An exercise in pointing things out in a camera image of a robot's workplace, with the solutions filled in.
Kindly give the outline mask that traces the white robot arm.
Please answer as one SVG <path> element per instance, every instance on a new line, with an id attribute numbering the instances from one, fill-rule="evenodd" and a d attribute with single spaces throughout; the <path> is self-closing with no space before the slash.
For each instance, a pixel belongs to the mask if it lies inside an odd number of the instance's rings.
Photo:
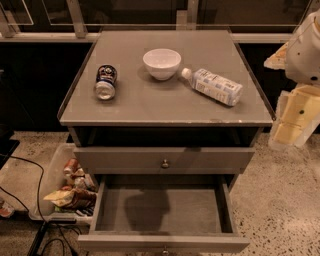
<path id="1" fill-rule="evenodd" d="M 278 98 L 268 144 L 275 150 L 301 147 L 319 125 L 320 10 L 309 14 L 264 66 L 284 70 L 286 77 L 297 83 Z"/>

